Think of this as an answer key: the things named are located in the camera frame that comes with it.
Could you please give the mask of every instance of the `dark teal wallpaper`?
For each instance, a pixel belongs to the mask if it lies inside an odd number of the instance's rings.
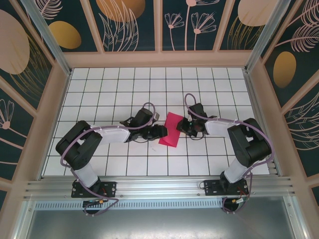
[[[212,50],[225,3],[163,0],[163,51]]]
[[[307,177],[319,173],[319,83],[285,114]]]
[[[316,202],[317,202],[317,205],[319,206],[319,186],[313,187],[313,188],[312,188],[312,191],[313,191],[315,200],[316,200]]]
[[[35,109],[52,65],[9,1],[0,2],[0,76]]]
[[[290,12],[291,8],[293,7],[293,5],[295,4],[295,2],[296,2],[296,0],[291,0],[291,1],[290,1],[289,6],[288,6],[288,8],[287,8],[287,10],[286,10],[286,12],[285,12],[283,18],[281,18],[281,21],[279,22],[279,24],[278,24],[276,30],[274,31],[272,37],[269,39],[269,41],[268,41],[268,43],[267,43],[265,49],[264,49],[263,52],[261,53],[261,57],[262,57],[262,58],[263,58],[264,55],[266,54],[266,52],[267,52],[267,50],[268,50],[270,44],[273,42],[275,36],[277,35],[279,29],[281,28],[283,22],[285,21],[287,15],[289,14],[289,12]]]
[[[5,196],[6,196],[6,191],[0,190],[0,212],[1,212],[1,208],[2,208],[2,205],[4,203],[4,200],[5,200]]]
[[[305,0],[265,63],[283,106],[319,69],[319,2]]]
[[[63,52],[97,51],[80,0],[35,0],[35,4]]]
[[[252,50],[277,0],[236,0],[220,50]]]
[[[155,51],[152,0],[90,0],[105,51]]]
[[[0,177],[11,180],[33,117],[0,89]]]

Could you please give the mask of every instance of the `enclosure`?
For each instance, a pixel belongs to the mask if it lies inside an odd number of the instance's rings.
[[[317,238],[318,22],[318,0],[2,1],[1,238]],[[256,119],[272,141],[246,208],[224,213],[225,195],[201,188],[235,159],[231,140],[181,133],[177,147],[99,145],[90,164],[119,202],[86,217],[61,138],[146,102],[156,124],[187,118],[187,93],[208,116]]]

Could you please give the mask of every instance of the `white grid floor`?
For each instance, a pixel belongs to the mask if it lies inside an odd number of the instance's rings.
[[[152,102],[164,124],[168,112],[186,115],[186,93],[195,95],[209,116],[254,117],[240,68],[76,68],[73,71],[43,175],[71,175],[60,165],[57,142],[79,120],[112,125],[135,116]],[[229,139],[181,134],[177,148],[147,143],[99,146],[91,164],[99,176],[219,175],[234,159]],[[269,174],[266,164],[254,174]]]

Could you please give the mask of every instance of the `red cloth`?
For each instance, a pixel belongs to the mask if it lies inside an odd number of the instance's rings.
[[[164,126],[167,128],[168,135],[159,140],[159,144],[166,146],[177,147],[180,131],[176,129],[177,124],[183,119],[183,116],[179,116],[168,112]]]

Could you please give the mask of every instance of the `pink flower illustration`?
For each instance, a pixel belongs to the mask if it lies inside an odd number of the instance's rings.
[[[171,46],[173,48],[173,51],[175,51],[171,30],[173,28],[184,26],[184,22],[182,21],[180,13],[179,14],[173,13],[171,16],[169,13],[165,14],[165,21],[169,27]]]
[[[213,25],[215,19],[212,14],[203,13],[198,18],[198,13],[191,15],[191,24],[193,25],[195,40],[194,40],[194,51],[196,50],[196,38],[198,34],[212,32],[216,30],[216,25]]]

